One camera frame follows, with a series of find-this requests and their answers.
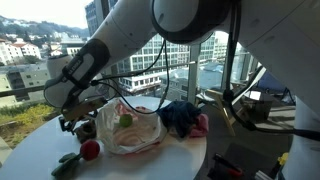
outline green apple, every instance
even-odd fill
[[[132,125],[132,116],[130,114],[124,114],[120,116],[119,120],[121,127],[129,127]]]

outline floor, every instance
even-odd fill
[[[202,112],[207,114],[209,121],[209,134],[207,136],[207,155],[204,163],[195,179],[207,180],[210,168],[214,167],[212,157],[215,153],[224,155],[231,143],[242,145],[246,148],[259,152],[265,156],[273,158],[276,162],[279,155],[288,152],[292,136],[291,135],[270,135],[259,132],[250,132],[244,129],[237,122],[233,125],[236,136],[229,135],[227,126],[218,110],[212,106],[203,106]],[[273,103],[267,122],[260,123],[259,126],[266,128],[292,128],[295,107],[284,106],[278,101]]]

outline dark blue cloth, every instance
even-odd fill
[[[196,118],[201,114],[201,109],[187,101],[173,101],[159,109],[157,114],[164,126],[167,128],[174,126],[179,137],[184,138],[191,126],[197,123]]]

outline hillside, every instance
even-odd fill
[[[0,15],[0,34],[17,34],[23,36],[25,32],[30,35],[47,35],[54,32],[66,32],[72,35],[79,35],[80,37],[88,37],[88,28],[81,29],[77,27],[68,27],[47,21],[41,23],[34,21],[17,20],[6,18]]]

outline red apple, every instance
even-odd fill
[[[98,157],[100,152],[100,145],[97,141],[87,140],[81,145],[80,154],[86,161],[91,161]]]

